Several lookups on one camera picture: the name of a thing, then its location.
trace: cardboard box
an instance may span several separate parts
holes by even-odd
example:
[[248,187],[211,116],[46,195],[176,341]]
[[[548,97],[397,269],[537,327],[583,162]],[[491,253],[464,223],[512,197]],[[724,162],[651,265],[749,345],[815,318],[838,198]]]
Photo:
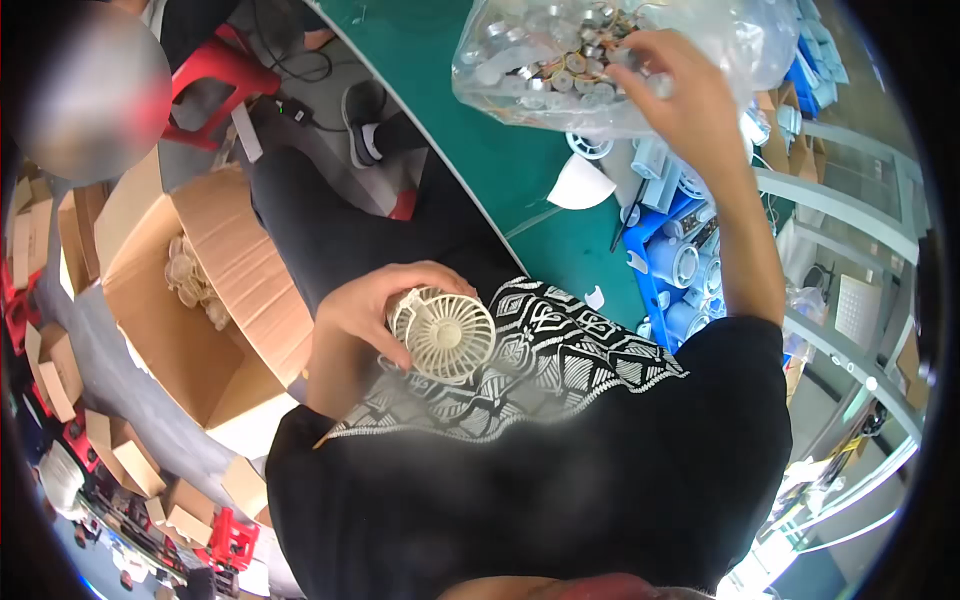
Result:
[[242,456],[233,459],[221,485],[244,515],[256,520],[267,506],[267,484]]
[[11,277],[16,289],[26,288],[30,275],[47,266],[53,208],[53,200],[34,201],[14,218]]
[[[223,331],[167,288],[169,242],[183,231],[233,318]],[[306,363],[313,324],[243,172],[229,166],[167,194],[154,148],[120,179],[95,236],[104,297],[156,381],[212,438],[265,455],[297,405],[286,386]]]
[[160,500],[166,525],[189,541],[206,546],[213,533],[216,505],[182,479],[170,487]]
[[790,145],[790,153],[786,151],[786,142],[777,125],[777,108],[788,105],[800,110],[800,101],[793,82],[784,82],[779,89],[768,92],[758,92],[756,101],[766,114],[773,126],[770,130],[770,140],[761,149],[763,159],[775,171],[786,173],[814,183],[824,182],[824,173],[827,168],[827,149],[824,141],[819,138],[808,137],[803,130]]
[[73,405],[84,391],[84,381],[70,346],[70,336],[56,323],[49,323],[40,331],[27,323],[24,346],[43,401],[60,422],[72,420],[76,416]]
[[106,203],[107,187],[95,183],[67,192],[57,209],[60,284],[71,300],[100,278],[93,228]]
[[167,487],[154,457],[125,420],[87,410],[86,436],[113,478],[127,490],[149,498]]

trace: hand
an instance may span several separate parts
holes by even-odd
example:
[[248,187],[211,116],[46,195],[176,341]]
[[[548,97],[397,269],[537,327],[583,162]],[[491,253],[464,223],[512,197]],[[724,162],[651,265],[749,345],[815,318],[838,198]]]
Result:
[[660,99],[627,67],[611,64],[613,77],[671,149],[710,185],[747,164],[736,103],[723,72],[673,30],[636,32],[623,40],[651,70],[673,79],[673,93]]
[[431,260],[387,265],[331,292],[317,308],[317,323],[337,327],[367,342],[398,367],[413,366],[410,352],[387,329],[387,306],[394,296],[418,286],[476,298],[477,292],[452,269]]

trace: green table surface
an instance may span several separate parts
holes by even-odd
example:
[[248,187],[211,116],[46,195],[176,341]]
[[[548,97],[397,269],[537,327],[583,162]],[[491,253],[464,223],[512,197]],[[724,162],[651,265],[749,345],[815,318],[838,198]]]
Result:
[[450,63],[470,0],[308,0],[426,129],[530,276],[582,299],[600,286],[608,319],[646,316],[628,256],[610,253],[619,224],[611,196],[588,210],[546,200],[571,151],[560,132],[502,125],[461,104]]

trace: red stool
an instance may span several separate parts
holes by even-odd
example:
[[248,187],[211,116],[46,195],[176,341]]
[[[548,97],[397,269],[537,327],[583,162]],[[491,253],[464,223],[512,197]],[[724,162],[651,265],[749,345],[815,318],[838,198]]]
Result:
[[[226,43],[225,39],[232,39],[242,50]],[[220,144],[212,141],[210,134],[235,108],[254,93],[274,94],[280,88],[279,75],[261,64],[253,56],[243,35],[228,24],[217,28],[217,35],[197,48],[174,73],[173,98],[177,98],[188,85],[207,77],[234,86],[233,93],[195,132],[167,123],[164,139],[213,152]]]
[[63,425],[63,439],[80,459],[86,472],[92,473],[100,464],[100,457],[86,438],[86,415],[83,408],[78,407],[77,416]]
[[193,553],[215,571],[239,573],[250,566],[259,537],[259,525],[241,525],[233,519],[233,510],[224,508],[213,520],[213,533],[206,548],[197,548]]

